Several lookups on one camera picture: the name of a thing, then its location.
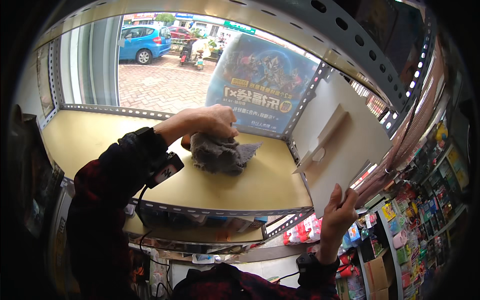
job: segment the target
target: gray cloth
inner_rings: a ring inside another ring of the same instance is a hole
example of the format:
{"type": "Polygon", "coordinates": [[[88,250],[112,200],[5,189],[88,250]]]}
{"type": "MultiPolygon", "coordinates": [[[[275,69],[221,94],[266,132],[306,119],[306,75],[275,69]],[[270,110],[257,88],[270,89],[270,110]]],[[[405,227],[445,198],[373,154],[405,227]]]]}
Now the gray cloth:
{"type": "Polygon", "coordinates": [[[210,173],[238,176],[255,155],[262,142],[240,145],[233,138],[218,138],[196,133],[190,139],[193,165],[210,173]]]}

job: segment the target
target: blue car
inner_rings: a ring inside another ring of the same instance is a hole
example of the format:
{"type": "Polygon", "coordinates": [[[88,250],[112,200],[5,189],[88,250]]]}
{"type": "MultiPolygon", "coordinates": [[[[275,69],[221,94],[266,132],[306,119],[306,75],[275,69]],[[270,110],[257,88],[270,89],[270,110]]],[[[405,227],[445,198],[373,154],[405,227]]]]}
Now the blue car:
{"type": "Polygon", "coordinates": [[[170,51],[171,38],[168,27],[135,25],[123,28],[120,39],[125,39],[125,45],[120,46],[119,59],[149,64],[170,51]]]}

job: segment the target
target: storefront sign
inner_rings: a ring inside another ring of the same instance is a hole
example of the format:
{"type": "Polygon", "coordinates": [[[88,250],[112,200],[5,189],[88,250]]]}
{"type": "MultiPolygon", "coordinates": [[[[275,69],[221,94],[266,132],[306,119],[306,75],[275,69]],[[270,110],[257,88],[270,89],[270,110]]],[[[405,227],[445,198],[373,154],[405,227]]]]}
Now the storefront sign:
{"type": "Polygon", "coordinates": [[[193,20],[193,14],[191,14],[191,13],[178,12],[178,13],[175,14],[175,17],[177,19],[193,20]]]}
{"type": "Polygon", "coordinates": [[[156,12],[144,12],[144,13],[136,13],[133,17],[135,20],[137,19],[153,19],[156,16],[156,12]]]}
{"type": "Polygon", "coordinates": [[[245,32],[245,33],[248,33],[248,34],[251,34],[251,35],[254,35],[255,31],[256,31],[256,29],[251,28],[250,26],[243,25],[243,24],[240,24],[240,23],[237,23],[237,22],[232,22],[232,21],[225,21],[223,23],[223,26],[228,27],[228,28],[233,29],[233,30],[242,31],[242,32],[245,32]]]}
{"type": "Polygon", "coordinates": [[[237,124],[283,133],[317,67],[280,45],[240,34],[215,68],[206,105],[231,106],[237,124]]]}

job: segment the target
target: brick pavement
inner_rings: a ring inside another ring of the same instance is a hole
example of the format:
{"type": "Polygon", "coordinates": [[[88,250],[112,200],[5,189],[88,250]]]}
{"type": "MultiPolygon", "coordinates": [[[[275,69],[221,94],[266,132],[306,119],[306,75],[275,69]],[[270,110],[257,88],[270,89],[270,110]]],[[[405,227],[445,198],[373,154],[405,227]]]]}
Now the brick pavement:
{"type": "Polygon", "coordinates": [[[178,55],[164,55],[149,65],[119,63],[120,106],[178,113],[205,104],[215,63],[204,60],[198,71],[192,63],[179,66],[178,55]]]}

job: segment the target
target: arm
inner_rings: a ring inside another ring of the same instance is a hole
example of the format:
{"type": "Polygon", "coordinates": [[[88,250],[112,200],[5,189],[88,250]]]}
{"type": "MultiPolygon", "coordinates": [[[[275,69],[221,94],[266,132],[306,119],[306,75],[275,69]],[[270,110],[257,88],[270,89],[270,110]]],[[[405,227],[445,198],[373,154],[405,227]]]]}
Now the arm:
{"type": "Polygon", "coordinates": [[[164,140],[158,149],[128,133],[78,171],[67,241],[72,272],[85,298],[137,298],[130,288],[131,262],[122,231],[124,207],[144,186],[152,163],[164,156],[175,140],[194,132],[235,136],[237,130],[230,127],[235,121],[230,107],[186,109],[154,126],[164,140]]]}
{"type": "Polygon", "coordinates": [[[322,299],[325,297],[339,299],[335,281],[336,271],[340,265],[337,252],[342,244],[343,235],[358,218],[354,207],[358,199],[357,192],[348,189],[345,198],[345,202],[341,203],[342,190],[336,184],[330,202],[324,210],[320,250],[309,257],[310,262],[303,268],[299,264],[300,288],[319,294],[322,299]]]}

